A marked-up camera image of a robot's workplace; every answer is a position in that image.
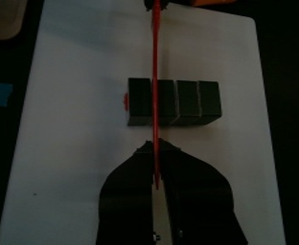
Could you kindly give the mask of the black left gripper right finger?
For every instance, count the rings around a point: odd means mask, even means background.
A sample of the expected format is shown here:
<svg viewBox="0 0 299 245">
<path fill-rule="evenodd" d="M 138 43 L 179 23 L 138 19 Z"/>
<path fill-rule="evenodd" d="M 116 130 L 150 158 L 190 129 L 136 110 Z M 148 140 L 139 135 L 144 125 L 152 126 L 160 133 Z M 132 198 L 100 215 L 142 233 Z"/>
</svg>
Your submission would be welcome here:
<svg viewBox="0 0 299 245">
<path fill-rule="evenodd" d="M 164 140 L 160 169 L 172 245 L 249 245 L 219 171 Z"/>
</svg>

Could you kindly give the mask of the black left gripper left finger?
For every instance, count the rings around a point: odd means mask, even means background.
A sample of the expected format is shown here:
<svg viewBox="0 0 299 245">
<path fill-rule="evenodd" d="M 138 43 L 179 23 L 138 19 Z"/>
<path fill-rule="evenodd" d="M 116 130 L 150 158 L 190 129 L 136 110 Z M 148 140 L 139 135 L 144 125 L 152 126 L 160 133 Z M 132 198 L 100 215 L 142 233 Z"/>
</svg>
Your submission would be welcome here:
<svg viewBox="0 0 299 245">
<path fill-rule="evenodd" d="M 154 245 L 152 143 L 108 174 L 100 192 L 96 245 Z"/>
</svg>

